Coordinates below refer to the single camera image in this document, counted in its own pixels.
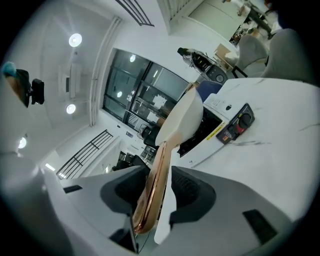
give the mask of white ceiling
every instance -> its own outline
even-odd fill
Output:
[[[66,0],[44,4],[29,20],[17,36],[7,56],[8,61],[18,69],[29,72],[30,81],[39,78],[44,81],[43,105],[29,105],[29,112],[35,118],[28,134],[38,135],[55,129],[72,119],[87,115],[87,103],[92,72],[100,44],[108,30],[113,15],[110,11],[79,6]],[[82,43],[76,48],[69,45],[69,37],[79,33]],[[68,73],[71,63],[81,64],[80,93],[76,94],[76,112],[66,113],[70,100],[59,97],[58,67]]]

